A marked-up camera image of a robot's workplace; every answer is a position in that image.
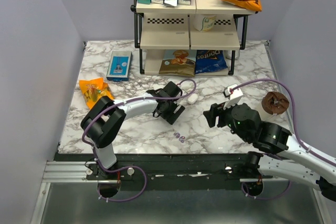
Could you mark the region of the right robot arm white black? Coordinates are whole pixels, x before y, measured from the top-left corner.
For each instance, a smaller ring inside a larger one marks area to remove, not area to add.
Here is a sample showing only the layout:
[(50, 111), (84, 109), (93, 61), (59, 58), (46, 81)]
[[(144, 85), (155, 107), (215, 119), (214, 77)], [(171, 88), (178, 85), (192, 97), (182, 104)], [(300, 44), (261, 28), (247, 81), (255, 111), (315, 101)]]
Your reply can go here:
[(244, 142), (258, 149), (248, 152), (241, 172), (249, 178), (264, 175), (285, 178), (314, 188), (335, 201), (335, 167), (304, 150), (286, 128), (262, 121), (247, 104), (229, 108), (214, 103), (203, 112), (209, 127), (229, 127)]

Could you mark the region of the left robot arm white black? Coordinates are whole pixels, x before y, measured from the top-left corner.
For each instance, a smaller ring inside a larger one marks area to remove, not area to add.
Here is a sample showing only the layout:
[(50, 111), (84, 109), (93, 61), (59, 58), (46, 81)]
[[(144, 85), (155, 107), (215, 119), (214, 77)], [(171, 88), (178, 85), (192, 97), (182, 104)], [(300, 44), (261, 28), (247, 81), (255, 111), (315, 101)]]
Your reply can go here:
[(128, 100), (113, 100), (101, 97), (81, 121), (80, 126), (93, 145), (96, 158), (100, 161), (98, 173), (104, 179), (116, 175), (117, 157), (112, 142), (123, 122), (142, 114), (161, 117), (172, 125), (185, 107), (178, 104), (182, 89), (172, 81), (157, 90), (148, 90), (142, 96)]

